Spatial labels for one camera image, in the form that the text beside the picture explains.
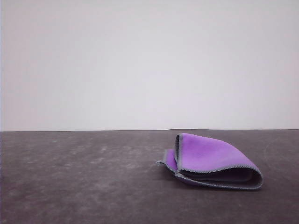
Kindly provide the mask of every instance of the gray floor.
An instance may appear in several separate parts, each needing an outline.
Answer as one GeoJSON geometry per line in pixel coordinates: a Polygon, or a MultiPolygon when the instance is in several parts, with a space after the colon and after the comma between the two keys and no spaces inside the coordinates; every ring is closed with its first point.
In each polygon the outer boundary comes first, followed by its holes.
{"type": "Polygon", "coordinates": [[[1,133],[3,224],[298,223],[299,130],[1,133]],[[158,167],[176,134],[227,141],[259,191],[185,185],[158,167]]]}

